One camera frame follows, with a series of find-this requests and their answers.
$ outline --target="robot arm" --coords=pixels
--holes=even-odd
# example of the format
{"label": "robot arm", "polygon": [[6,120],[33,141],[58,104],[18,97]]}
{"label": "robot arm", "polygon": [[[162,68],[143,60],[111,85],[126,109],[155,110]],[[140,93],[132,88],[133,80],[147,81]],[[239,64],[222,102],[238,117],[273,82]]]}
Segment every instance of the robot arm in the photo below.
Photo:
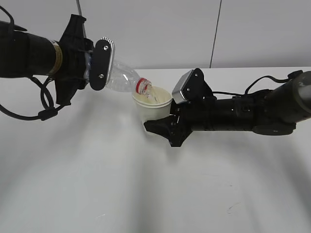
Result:
{"label": "robot arm", "polygon": [[[104,88],[112,69],[114,43],[104,37],[94,48],[93,42],[84,37],[84,17],[71,15],[60,40],[53,41],[26,33],[25,28],[15,25],[9,12],[1,6],[0,10],[10,18],[9,23],[0,21],[0,77],[29,78],[41,89],[45,108],[37,116],[20,116],[2,105],[0,111],[21,120],[46,120],[71,105],[77,90],[84,89],[88,83],[94,90]],[[48,78],[41,83],[34,75]],[[47,89],[50,82],[55,82],[57,108]]]}
{"label": "robot arm", "polygon": [[[0,77],[27,77],[40,89],[44,110],[37,116],[20,116],[0,105],[0,111],[21,120],[46,120],[57,115],[78,89],[90,83],[94,90],[102,90],[109,81],[114,58],[114,43],[104,37],[93,46],[84,37],[85,18],[71,15],[59,41],[26,33],[15,25],[13,17],[0,6],[10,22],[0,21]],[[47,75],[41,83],[34,75]],[[189,71],[173,91],[170,116],[145,122],[147,131],[167,138],[179,147],[193,131],[252,131],[263,135],[287,135],[296,123],[311,117],[311,71],[296,71],[275,90],[261,90],[249,94],[232,94],[232,99],[218,100],[204,81],[200,69]],[[54,81],[56,103],[47,89]]]}
{"label": "robot arm", "polygon": [[288,135],[296,123],[311,117],[311,71],[296,71],[275,90],[261,90],[218,100],[200,69],[189,71],[173,91],[170,116],[144,123],[147,131],[180,147],[193,131],[251,131],[262,135]]}

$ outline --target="tabletop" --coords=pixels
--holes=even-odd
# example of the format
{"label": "tabletop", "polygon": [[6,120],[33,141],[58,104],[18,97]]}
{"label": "tabletop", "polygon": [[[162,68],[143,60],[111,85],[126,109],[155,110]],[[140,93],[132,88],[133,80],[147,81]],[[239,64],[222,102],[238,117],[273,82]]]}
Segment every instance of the tabletop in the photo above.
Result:
{"label": "tabletop", "polygon": [[[311,67],[203,69],[214,91]],[[189,69],[138,70],[169,92]],[[275,88],[269,80],[256,89]],[[40,111],[27,79],[0,103]],[[289,136],[194,132],[181,148],[144,133],[130,93],[79,91],[45,122],[0,115],[0,232],[307,233],[311,120]]]}

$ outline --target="white paper cup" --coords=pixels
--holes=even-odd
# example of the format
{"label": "white paper cup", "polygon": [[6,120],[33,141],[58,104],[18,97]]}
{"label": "white paper cup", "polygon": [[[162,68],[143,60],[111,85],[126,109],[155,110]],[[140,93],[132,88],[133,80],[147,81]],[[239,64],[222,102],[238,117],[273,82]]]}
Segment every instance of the white paper cup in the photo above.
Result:
{"label": "white paper cup", "polygon": [[142,124],[148,120],[159,120],[170,115],[171,103],[173,100],[172,95],[168,91],[157,86],[153,86],[153,89],[160,103],[146,103],[143,101],[144,96],[138,93],[132,95]]}

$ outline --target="wall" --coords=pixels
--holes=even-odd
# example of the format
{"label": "wall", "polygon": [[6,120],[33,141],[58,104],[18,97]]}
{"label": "wall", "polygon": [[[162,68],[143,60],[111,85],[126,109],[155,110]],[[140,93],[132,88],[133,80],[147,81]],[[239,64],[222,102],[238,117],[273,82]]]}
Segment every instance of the wall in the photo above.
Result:
{"label": "wall", "polygon": [[[16,24],[58,39],[75,0],[3,0]],[[220,0],[81,0],[87,36],[135,68],[209,67]],[[309,0],[223,0],[212,67],[308,66]],[[2,13],[0,19],[6,20]]]}

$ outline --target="cable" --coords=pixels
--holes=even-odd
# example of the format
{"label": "cable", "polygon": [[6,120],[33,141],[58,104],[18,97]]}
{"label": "cable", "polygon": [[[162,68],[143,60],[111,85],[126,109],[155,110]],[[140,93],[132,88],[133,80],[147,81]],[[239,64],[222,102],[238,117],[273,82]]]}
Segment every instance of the cable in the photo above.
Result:
{"label": "cable", "polygon": [[13,31],[14,31],[14,26],[15,26],[14,18],[11,16],[11,14],[4,7],[0,6],[0,10],[5,12],[6,15],[10,18],[10,24],[9,24],[9,27],[8,27],[8,34],[10,35],[9,37],[12,37],[13,36]]}
{"label": "cable", "polygon": [[48,77],[43,84],[36,77],[29,77],[29,79],[41,89],[41,92],[40,92],[41,103],[43,107],[45,108],[45,110],[39,112],[37,116],[22,116],[22,115],[9,111],[8,109],[6,109],[0,104],[0,112],[3,112],[9,117],[12,117],[18,120],[26,120],[26,121],[47,120],[51,117],[56,116],[58,111],[63,109],[65,106],[60,105],[57,108],[54,107],[53,98],[51,96],[50,91],[47,89],[47,85],[53,81],[53,78]]}
{"label": "cable", "polygon": [[[76,2],[77,2],[79,16],[82,16],[80,0],[76,0]],[[86,38],[86,29],[84,27],[84,24],[82,25],[82,28],[83,28],[83,36],[84,36],[84,38]]]}
{"label": "cable", "polygon": [[249,90],[256,84],[258,83],[260,80],[264,79],[264,78],[268,78],[268,79],[271,79],[272,81],[276,82],[276,83],[287,83],[290,79],[276,79],[275,77],[273,76],[270,76],[270,75],[266,75],[266,76],[263,76],[259,79],[257,79],[256,81],[254,81],[252,84],[250,84],[250,86],[245,90],[245,95],[248,95],[248,92]]}
{"label": "cable", "polygon": [[222,94],[222,95],[230,95],[230,96],[243,96],[243,94],[232,93],[232,92],[223,92],[223,91],[213,91],[213,94]]}

